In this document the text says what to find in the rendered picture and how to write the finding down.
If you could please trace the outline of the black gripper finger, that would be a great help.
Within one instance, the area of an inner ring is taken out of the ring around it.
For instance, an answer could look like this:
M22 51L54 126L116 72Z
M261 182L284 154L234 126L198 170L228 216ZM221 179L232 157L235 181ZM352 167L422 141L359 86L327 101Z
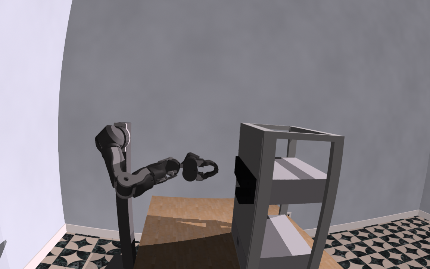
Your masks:
M198 175L197 175L197 177L196 177L196 180L198 180L198 181L202 181L203 179L207 179L208 177L211 177L211 176L216 175L216 173L218 173L218 171L215 171L215 168L214 168L214 170L213 170L213 171L206 172L206 173L198 172Z
M198 167L204 167L204 166L209 166L209 165L211 165L211 166L214 166L215 171L218 171L218 166L217 166L217 164L216 164L216 163L214 163L214 162L213 162L213 161L211 161L211 160L204 160L204 159L202 159L202 158L197 158L196 162L197 162L197 166L198 166Z

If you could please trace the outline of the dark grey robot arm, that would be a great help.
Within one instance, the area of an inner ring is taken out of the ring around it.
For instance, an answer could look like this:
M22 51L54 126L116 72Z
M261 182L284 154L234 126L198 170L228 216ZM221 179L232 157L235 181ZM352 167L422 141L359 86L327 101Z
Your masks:
M118 197L136 198L153 188L154 185L177 176L180 162L172 157L142 167L132 174L124 172L126 162L122 152L126 152L129 142L130 133L125 123L114 123L114 126L106 125L95 137L97 149L102 154L112 186Z

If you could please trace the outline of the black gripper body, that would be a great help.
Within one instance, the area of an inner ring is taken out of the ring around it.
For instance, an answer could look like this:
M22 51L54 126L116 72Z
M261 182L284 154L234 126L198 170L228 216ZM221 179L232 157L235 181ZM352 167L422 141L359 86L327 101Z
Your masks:
M183 167L182 175L184 179L188 182L192 182L196 179L198 174L197 162L196 159L199 158L198 155L189 152L184 159L184 162L181 162L180 167Z

